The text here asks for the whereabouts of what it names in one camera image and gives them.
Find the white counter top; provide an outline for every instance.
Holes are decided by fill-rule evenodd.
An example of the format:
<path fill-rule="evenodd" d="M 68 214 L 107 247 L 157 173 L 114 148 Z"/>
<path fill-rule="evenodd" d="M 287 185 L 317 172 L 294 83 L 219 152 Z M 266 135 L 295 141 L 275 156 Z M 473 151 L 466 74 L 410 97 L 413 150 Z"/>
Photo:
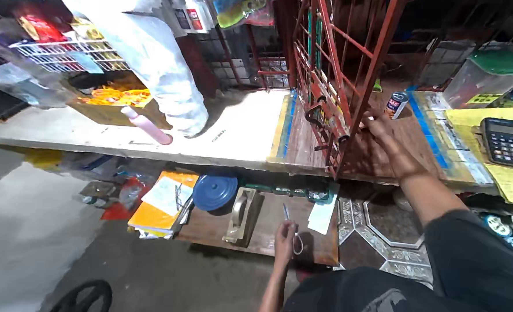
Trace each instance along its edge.
<path fill-rule="evenodd" d="M 136 127 L 95 123 L 70 107 L 28 108 L 0 123 L 0 144 L 265 169 L 288 94 L 286 90 L 228 92 L 225 99 L 207 104 L 232 103 L 208 130 L 192 139 L 167 131 L 174 138 L 170 145 L 156 143 Z"/>

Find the yellow label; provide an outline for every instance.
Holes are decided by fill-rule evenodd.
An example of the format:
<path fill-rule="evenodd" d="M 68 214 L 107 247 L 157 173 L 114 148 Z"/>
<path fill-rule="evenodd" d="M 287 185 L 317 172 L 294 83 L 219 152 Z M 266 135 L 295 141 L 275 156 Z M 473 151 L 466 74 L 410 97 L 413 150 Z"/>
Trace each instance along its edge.
<path fill-rule="evenodd" d="M 473 96 L 467 104 L 489 104 L 498 99 L 503 94 L 476 94 Z"/>

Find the black wheel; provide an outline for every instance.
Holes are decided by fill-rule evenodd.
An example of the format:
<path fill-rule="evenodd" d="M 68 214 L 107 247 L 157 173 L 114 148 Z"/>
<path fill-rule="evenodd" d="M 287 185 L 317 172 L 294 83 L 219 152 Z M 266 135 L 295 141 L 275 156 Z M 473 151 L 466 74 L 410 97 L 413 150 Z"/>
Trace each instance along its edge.
<path fill-rule="evenodd" d="M 85 291 L 86 295 L 82 294 L 80 301 L 77 301 L 82 291 Z M 62 297 L 51 312 L 87 312 L 100 298 L 102 298 L 100 312 L 108 312 L 112 304 L 112 288 L 105 280 L 88 281 Z"/>

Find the calculator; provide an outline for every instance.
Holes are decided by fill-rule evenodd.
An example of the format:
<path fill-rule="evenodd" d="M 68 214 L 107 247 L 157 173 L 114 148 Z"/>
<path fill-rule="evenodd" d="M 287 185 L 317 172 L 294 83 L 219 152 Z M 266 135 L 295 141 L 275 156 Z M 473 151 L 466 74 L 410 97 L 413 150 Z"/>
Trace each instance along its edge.
<path fill-rule="evenodd" d="M 513 166 L 513 120 L 484 118 L 480 128 L 489 160 Z"/>

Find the green lid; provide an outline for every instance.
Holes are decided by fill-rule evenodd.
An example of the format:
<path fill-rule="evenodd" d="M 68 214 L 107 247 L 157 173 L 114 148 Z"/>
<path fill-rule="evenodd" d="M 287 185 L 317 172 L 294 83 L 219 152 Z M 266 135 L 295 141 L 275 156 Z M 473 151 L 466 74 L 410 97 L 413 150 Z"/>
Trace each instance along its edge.
<path fill-rule="evenodd" d="M 468 58 L 491 75 L 513 75 L 513 51 L 476 51 Z"/>

